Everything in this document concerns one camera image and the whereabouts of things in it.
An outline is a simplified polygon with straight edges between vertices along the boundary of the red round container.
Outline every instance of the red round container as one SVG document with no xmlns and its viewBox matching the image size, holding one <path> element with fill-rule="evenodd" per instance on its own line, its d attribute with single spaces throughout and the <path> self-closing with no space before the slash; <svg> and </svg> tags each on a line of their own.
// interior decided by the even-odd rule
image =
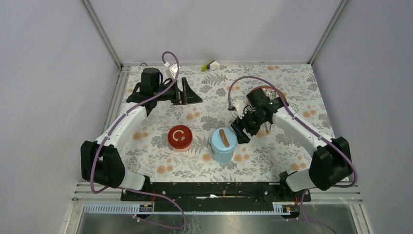
<svg viewBox="0 0 413 234">
<path fill-rule="evenodd" d="M 168 133 L 169 144 L 178 152 L 184 152 L 191 148 L 192 140 L 191 129 L 184 125 L 175 126 Z"/>
</svg>

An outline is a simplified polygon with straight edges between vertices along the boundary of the wall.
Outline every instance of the wall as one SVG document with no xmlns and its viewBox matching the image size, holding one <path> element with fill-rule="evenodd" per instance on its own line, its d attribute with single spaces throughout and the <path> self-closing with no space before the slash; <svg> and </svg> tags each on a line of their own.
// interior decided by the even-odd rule
<svg viewBox="0 0 413 234">
<path fill-rule="evenodd" d="M 124 63 L 307 61 L 340 0 L 90 0 Z"/>
<path fill-rule="evenodd" d="M 413 233 L 413 1 L 350 1 L 314 72 L 376 234 Z"/>
<path fill-rule="evenodd" d="M 76 0 L 0 7 L 0 233 L 59 232 L 116 67 Z"/>
</svg>

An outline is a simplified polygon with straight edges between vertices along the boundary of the wooden handle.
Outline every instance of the wooden handle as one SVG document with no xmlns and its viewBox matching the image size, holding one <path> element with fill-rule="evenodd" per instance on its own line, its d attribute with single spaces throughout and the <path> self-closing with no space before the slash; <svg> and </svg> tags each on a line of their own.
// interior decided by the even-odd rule
<svg viewBox="0 0 413 234">
<path fill-rule="evenodd" d="M 220 136 L 221 136 L 222 142 L 224 143 L 224 146 L 229 147 L 229 142 L 226 139 L 225 132 L 223 129 L 220 129 Z"/>
</svg>

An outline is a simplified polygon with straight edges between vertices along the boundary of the white curved marking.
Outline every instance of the white curved marking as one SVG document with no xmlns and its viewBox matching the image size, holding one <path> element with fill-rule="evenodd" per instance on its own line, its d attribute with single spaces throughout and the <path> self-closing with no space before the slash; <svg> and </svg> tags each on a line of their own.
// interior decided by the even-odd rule
<svg viewBox="0 0 413 234">
<path fill-rule="evenodd" d="M 182 131 L 182 130 L 176 130 L 175 132 L 173 132 L 172 138 L 173 138 L 175 141 L 178 141 L 178 139 L 175 138 L 175 133 L 176 133 L 176 132 L 181 132 L 182 134 L 184 134 L 184 131 Z"/>
</svg>

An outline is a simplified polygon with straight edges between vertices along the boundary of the floral pattern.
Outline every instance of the floral pattern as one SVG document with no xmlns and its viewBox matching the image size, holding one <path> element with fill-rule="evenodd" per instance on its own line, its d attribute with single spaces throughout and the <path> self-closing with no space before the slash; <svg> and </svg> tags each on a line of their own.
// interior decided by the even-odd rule
<svg viewBox="0 0 413 234">
<path fill-rule="evenodd" d="M 128 77 L 122 108 L 145 67 L 132 67 Z M 203 103 L 171 105 L 159 102 L 121 152 L 127 169 L 151 177 L 157 182 L 240 182 L 277 181 L 278 174 L 309 167 L 311 157 L 293 136 L 272 126 L 264 126 L 249 144 L 238 145 L 233 160 L 219 164 L 207 148 L 209 135 L 236 118 L 228 111 L 227 95 L 231 83 L 241 76 L 258 76 L 277 86 L 290 107 L 322 133 L 333 136 L 330 120 L 310 65 L 228 65 L 201 72 L 201 66 L 182 66 L 180 78 L 186 77 L 190 87 Z M 231 91 L 232 100 L 245 100 L 261 81 L 244 79 Z M 175 125 L 186 125 L 193 133 L 192 147 L 175 152 L 168 144 L 168 131 Z"/>
</svg>

